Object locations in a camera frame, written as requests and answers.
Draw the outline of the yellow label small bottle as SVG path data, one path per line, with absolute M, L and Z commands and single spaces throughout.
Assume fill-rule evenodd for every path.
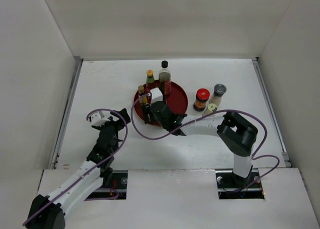
M 149 104 L 148 96 L 143 85 L 138 86 L 138 95 L 140 97 L 139 104 L 141 106 L 147 106 Z

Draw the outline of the green label chili sauce bottle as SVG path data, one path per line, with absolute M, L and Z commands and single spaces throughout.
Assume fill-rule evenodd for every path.
M 154 89 L 155 87 L 156 87 L 156 81 L 154 78 L 154 71 L 149 69 L 146 71 L 146 83 L 145 83 L 146 92 L 149 93 L 150 90 Z

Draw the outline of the tall dark vinegar bottle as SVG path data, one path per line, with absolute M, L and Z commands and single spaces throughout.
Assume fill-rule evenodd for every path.
M 171 92 L 171 72 L 169 71 L 168 66 L 168 61 L 163 60 L 161 62 L 161 70 L 158 74 L 159 88 L 165 97 Z

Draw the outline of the red lid sauce jar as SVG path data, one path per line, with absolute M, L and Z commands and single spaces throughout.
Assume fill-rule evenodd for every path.
M 193 103 L 193 108 L 197 112 L 201 112 L 206 108 L 206 103 L 210 98 L 210 92 L 206 88 L 200 88 L 197 90 L 195 95 L 195 102 Z

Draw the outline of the green lid spice shaker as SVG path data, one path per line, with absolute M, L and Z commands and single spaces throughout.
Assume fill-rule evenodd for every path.
M 203 116 L 206 116 L 210 113 L 216 112 L 218 109 L 217 105 L 214 103 L 210 103 L 208 104 L 207 108 L 205 109 L 205 111 L 203 112 Z

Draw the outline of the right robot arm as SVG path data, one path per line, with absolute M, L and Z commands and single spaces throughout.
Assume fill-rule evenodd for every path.
M 233 153 L 232 181 L 238 187 L 250 181 L 252 148 L 257 140 L 258 129 L 231 111 L 222 116 L 191 116 L 174 113 L 167 104 L 157 101 L 149 112 L 159 125 L 174 136 L 205 135 L 219 137 Z

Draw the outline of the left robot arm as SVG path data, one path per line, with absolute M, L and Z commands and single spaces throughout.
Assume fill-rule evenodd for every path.
M 38 194 L 32 201 L 28 217 L 22 224 L 27 229 L 64 229 L 66 218 L 98 188 L 108 188 L 112 184 L 111 164 L 115 154 L 124 145 L 119 139 L 119 131 L 127 130 L 131 122 L 127 109 L 106 109 L 91 111 L 86 119 L 91 127 L 99 131 L 99 136 L 79 169 L 62 185 L 47 195 Z

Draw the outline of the red round tray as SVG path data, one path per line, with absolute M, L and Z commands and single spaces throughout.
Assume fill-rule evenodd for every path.
M 134 95 L 133 102 L 139 97 L 139 92 L 136 91 Z M 166 104 L 169 108 L 176 114 L 185 114 L 188 108 L 188 97 L 186 92 L 183 88 L 175 82 L 170 83 L 170 94 L 166 97 Z M 136 112 L 137 116 L 144 121 L 143 112 L 140 106 L 140 103 L 134 106 L 134 111 Z M 148 123 L 151 126 L 160 127 L 160 124 L 156 121 Z

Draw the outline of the grey lid salt grinder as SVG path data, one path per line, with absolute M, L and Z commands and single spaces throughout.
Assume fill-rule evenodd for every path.
M 217 107 L 219 107 L 222 101 L 222 97 L 226 93 L 226 91 L 227 87 L 224 84 L 216 84 L 213 89 L 213 94 L 209 99 L 209 103 L 215 104 Z

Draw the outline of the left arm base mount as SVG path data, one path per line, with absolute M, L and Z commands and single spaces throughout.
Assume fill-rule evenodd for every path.
M 114 170 L 101 187 L 92 192 L 85 201 L 125 200 L 127 198 L 128 171 Z

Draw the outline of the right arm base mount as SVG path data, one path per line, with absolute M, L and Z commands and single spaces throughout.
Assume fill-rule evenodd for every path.
M 253 169 L 248 177 L 242 178 L 231 170 L 215 172 L 218 197 L 221 200 L 265 199 L 259 171 Z

